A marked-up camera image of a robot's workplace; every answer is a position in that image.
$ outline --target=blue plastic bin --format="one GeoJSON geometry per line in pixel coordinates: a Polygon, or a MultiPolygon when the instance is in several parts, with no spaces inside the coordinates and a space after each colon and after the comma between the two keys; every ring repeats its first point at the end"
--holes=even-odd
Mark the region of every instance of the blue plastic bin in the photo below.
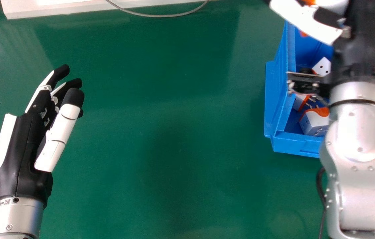
{"type": "Polygon", "coordinates": [[[286,72],[311,68],[322,57],[331,60],[332,52],[332,47],[304,38],[295,26],[285,24],[276,57],[266,64],[264,135],[275,152],[319,157],[324,138],[303,134],[298,123],[301,113],[292,109],[295,95],[287,93],[286,72]]]}

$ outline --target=green table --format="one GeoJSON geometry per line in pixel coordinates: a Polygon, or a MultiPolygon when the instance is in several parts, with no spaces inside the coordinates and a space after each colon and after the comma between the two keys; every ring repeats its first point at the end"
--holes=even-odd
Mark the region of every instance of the green table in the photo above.
{"type": "Polygon", "coordinates": [[[7,20],[0,7],[0,128],[55,67],[84,80],[41,238],[317,238],[319,161],[274,153],[263,136],[265,63],[282,27],[259,0],[173,19],[7,20]]]}

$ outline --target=black cable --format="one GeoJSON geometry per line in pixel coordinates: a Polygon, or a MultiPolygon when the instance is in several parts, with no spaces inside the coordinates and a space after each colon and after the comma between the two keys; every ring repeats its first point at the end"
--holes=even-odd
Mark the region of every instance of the black cable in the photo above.
{"type": "Polygon", "coordinates": [[[118,6],[117,4],[115,4],[114,2],[112,2],[111,0],[105,0],[107,1],[109,4],[111,4],[112,6],[114,6],[115,8],[117,9],[120,9],[121,11],[123,12],[127,12],[127,13],[130,13],[132,15],[136,15],[136,16],[141,16],[141,17],[147,17],[147,18],[175,18],[175,17],[181,17],[181,16],[185,16],[185,15],[189,15],[191,13],[194,13],[194,12],[197,12],[199,11],[200,9],[202,9],[210,0],[205,0],[203,4],[201,4],[200,6],[198,6],[197,8],[195,9],[192,9],[188,12],[182,12],[182,13],[178,13],[178,14],[166,14],[166,15],[153,15],[153,14],[144,14],[144,13],[139,13],[139,12],[133,12],[133,11],[130,11],[130,10],[127,10],[127,9],[124,9],[122,8],[121,6],[118,6]]]}
{"type": "Polygon", "coordinates": [[[322,186],[322,178],[323,178],[324,173],[325,173],[325,168],[321,167],[321,169],[319,169],[318,173],[316,174],[316,189],[318,190],[319,198],[323,205],[323,213],[322,213],[322,218],[321,218],[321,225],[319,228],[318,239],[322,238],[325,218],[326,218],[326,198],[325,198],[325,193],[323,191],[323,186],[322,186]]]}

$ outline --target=robotic hand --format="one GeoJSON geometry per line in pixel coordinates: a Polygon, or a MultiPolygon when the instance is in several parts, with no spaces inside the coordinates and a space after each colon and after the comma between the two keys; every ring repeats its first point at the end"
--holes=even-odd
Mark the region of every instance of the robotic hand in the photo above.
{"type": "Polygon", "coordinates": [[[266,2],[334,48],[330,74],[288,72],[288,88],[330,99],[330,126],[320,150],[320,172],[328,176],[320,195],[329,236],[375,238],[375,0],[266,2]]]}
{"type": "Polygon", "coordinates": [[[0,132],[0,239],[37,239],[56,166],[83,115],[81,79],[56,87],[69,66],[37,87],[25,113],[6,114],[0,132]]]}

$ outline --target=gray cable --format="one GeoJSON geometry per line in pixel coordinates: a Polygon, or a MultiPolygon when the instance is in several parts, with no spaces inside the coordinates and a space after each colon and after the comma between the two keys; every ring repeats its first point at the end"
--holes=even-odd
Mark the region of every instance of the gray cable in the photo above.
{"type": "Polygon", "coordinates": [[[117,4],[113,3],[111,0],[105,0],[112,6],[115,6],[117,9],[120,9],[123,12],[127,12],[133,15],[141,16],[141,17],[147,17],[147,18],[175,18],[175,17],[181,17],[185,15],[189,15],[191,13],[199,11],[201,8],[203,8],[210,0],[205,0],[203,4],[198,6],[195,9],[190,10],[189,12],[182,12],[178,14],[167,14],[167,15],[153,15],[153,14],[144,14],[144,13],[139,13],[139,12],[133,12],[127,9],[122,8],[121,6],[118,6],[117,4]]]}

